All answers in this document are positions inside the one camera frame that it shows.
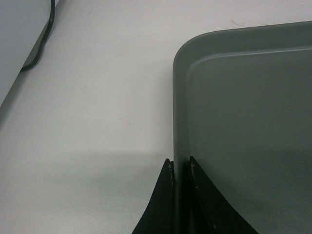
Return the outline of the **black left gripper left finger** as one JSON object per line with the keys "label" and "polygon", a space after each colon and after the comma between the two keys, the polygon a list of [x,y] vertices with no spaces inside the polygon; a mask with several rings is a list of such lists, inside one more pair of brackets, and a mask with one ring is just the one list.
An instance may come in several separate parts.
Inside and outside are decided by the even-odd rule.
{"label": "black left gripper left finger", "polygon": [[174,197],[174,164],[166,159],[149,203],[133,233],[172,234],[174,232]]}

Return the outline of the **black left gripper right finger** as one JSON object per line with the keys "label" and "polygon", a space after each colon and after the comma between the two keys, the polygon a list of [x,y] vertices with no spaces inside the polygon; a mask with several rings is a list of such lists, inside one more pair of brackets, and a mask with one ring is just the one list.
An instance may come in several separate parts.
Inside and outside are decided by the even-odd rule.
{"label": "black left gripper right finger", "polygon": [[196,234],[257,233],[230,205],[193,156],[189,159],[189,184]]}

